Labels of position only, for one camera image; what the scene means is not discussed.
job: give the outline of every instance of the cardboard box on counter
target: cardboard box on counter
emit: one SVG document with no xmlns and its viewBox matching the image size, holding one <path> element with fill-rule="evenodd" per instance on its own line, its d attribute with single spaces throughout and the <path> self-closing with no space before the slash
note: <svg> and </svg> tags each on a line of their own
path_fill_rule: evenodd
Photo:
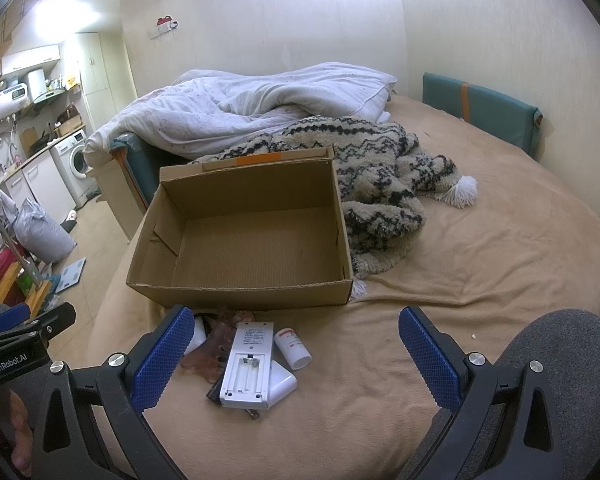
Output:
<svg viewBox="0 0 600 480">
<path fill-rule="evenodd" d="M 75 117 L 72 117 L 71 119 L 60 124 L 60 126 L 56 128 L 56 134 L 58 135 L 58 137 L 64 137 L 66 134 L 74 132 L 81 126 L 83 126 L 82 117 L 80 117 L 80 115 L 78 114 Z"/>
<path fill-rule="evenodd" d="M 347 303 L 333 149 L 162 168 L 126 282 L 163 306 Z"/>
</svg>

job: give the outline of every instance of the range hood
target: range hood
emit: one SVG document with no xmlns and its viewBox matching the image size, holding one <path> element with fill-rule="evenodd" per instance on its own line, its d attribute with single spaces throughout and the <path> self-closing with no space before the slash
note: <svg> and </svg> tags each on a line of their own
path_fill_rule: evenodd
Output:
<svg viewBox="0 0 600 480">
<path fill-rule="evenodd" d="M 24 82 L 27 85 L 27 89 L 29 89 L 29 98 L 33 104 L 41 103 L 64 92 L 64 88 L 56 90 L 46 89 L 45 71 L 41 68 L 32 70 L 24 76 Z"/>
<path fill-rule="evenodd" d="M 40 94 L 38 97 L 33 99 L 33 104 L 41 103 L 42 101 L 46 101 L 47 99 L 51 99 L 57 95 L 63 94 L 65 92 L 64 88 L 60 88 L 58 90 L 49 90 L 44 94 Z"/>
</svg>

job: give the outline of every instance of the cutting board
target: cutting board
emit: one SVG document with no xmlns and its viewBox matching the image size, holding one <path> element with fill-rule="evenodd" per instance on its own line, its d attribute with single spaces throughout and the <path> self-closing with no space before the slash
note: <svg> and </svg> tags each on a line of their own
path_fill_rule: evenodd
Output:
<svg viewBox="0 0 600 480">
<path fill-rule="evenodd" d="M 27 156 L 31 156 L 29 153 L 29 149 L 31 145 L 38 140 L 38 133 L 35 128 L 27 128 L 23 132 L 20 132 L 20 143 L 22 144 L 22 149 L 27 154 Z"/>
</svg>

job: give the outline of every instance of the kitchen cabinet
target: kitchen cabinet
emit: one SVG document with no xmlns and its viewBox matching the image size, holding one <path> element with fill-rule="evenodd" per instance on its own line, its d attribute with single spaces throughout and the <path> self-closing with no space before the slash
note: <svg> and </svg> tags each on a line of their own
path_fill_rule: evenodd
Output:
<svg viewBox="0 0 600 480">
<path fill-rule="evenodd" d="M 31 51 L 31 60 L 34 64 L 46 63 L 47 61 L 57 61 L 60 59 L 60 46 L 47 45 L 34 48 Z"/>
<path fill-rule="evenodd" d="M 61 223 L 75 201 L 64 184 L 49 150 L 27 162 L 21 170 L 36 201 L 51 218 Z"/>
<path fill-rule="evenodd" d="M 60 47 L 56 44 L 30 48 L 2 57 L 2 76 L 20 77 L 37 68 L 45 73 L 60 59 Z"/>
<path fill-rule="evenodd" d="M 22 52 L 4 56 L 2 58 L 2 75 L 7 75 L 11 72 L 16 72 L 16 70 L 20 70 L 21 68 L 31 66 L 31 59 L 31 50 L 24 50 Z"/>
<path fill-rule="evenodd" d="M 20 209 L 26 198 L 29 198 L 34 202 L 36 201 L 36 199 L 33 197 L 33 193 L 29 189 L 29 184 L 27 184 L 27 181 L 25 180 L 21 171 L 16 171 L 16 173 L 12 174 L 4 181 L 4 185 L 7 189 L 8 195 L 16 203 L 18 209 Z"/>
<path fill-rule="evenodd" d="M 116 115 L 116 107 L 109 88 L 85 96 L 85 101 L 94 131 L 107 124 Z"/>
<path fill-rule="evenodd" d="M 109 88 L 109 79 L 102 59 L 100 35 L 88 32 L 75 35 L 80 47 L 80 83 L 82 94 L 89 95 Z"/>
</svg>

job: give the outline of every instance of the tall white cabinet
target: tall white cabinet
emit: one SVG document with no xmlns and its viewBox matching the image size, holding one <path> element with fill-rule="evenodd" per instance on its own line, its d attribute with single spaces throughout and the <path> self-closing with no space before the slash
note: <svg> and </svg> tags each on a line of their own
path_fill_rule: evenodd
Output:
<svg viewBox="0 0 600 480">
<path fill-rule="evenodd" d="M 109 77 L 102 57 L 100 35 L 97 32 L 76 34 L 80 49 L 80 84 L 94 130 L 116 115 L 116 106 L 109 87 Z"/>
</svg>

